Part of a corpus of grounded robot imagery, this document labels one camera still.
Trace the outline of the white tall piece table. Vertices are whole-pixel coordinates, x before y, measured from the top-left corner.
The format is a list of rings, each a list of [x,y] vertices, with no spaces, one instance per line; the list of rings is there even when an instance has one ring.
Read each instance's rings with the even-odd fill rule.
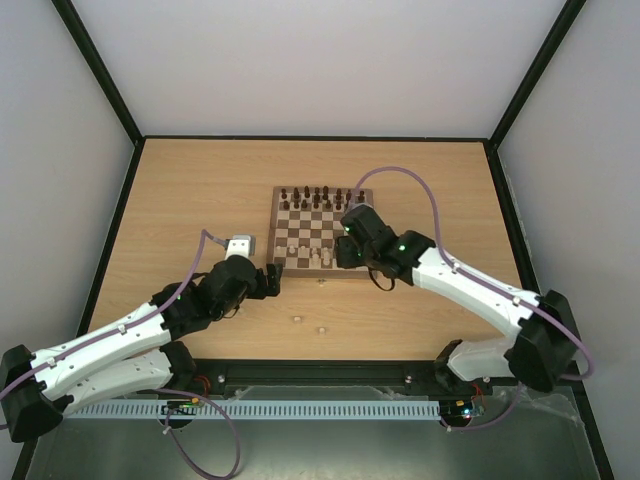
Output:
[[[320,257],[318,254],[314,254],[312,256],[310,266],[314,269],[318,269],[321,266]]]

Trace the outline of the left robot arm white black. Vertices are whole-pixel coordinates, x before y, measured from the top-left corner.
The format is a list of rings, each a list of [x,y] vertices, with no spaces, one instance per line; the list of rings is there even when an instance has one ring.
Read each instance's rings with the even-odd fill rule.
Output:
[[[196,365],[182,337],[232,316],[246,299],[280,293],[283,267],[232,255],[206,274],[173,283],[123,318],[35,352],[18,345],[1,359],[3,430],[36,439],[93,403],[129,393],[182,390]]]

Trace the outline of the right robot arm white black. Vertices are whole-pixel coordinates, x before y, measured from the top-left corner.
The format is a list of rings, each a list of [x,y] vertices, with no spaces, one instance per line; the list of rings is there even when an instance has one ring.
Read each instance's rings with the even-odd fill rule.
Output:
[[[479,316],[500,332],[486,341],[454,340],[437,358],[436,379],[455,392],[483,377],[513,378],[539,392],[563,379],[577,351],[577,337],[564,325],[572,312],[567,299],[500,282],[447,255],[434,240],[413,230],[397,235],[367,204],[340,221],[337,265],[364,266],[391,282],[402,281],[439,294]]]

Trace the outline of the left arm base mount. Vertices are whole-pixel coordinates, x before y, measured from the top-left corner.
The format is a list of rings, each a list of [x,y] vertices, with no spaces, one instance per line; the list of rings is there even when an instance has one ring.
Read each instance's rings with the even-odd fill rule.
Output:
[[[221,360],[175,360],[170,373],[163,388],[212,396],[222,395],[226,387],[227,365]]]

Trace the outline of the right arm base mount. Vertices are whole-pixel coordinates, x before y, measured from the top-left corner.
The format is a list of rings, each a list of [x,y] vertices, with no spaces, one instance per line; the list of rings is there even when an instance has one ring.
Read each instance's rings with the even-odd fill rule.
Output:
[[[493,393],[493,386],[481,380],[458,378],[446,365],[436,361],[415,361],[403,364],[405,390],[430,397],[470,397],[480,392]]]

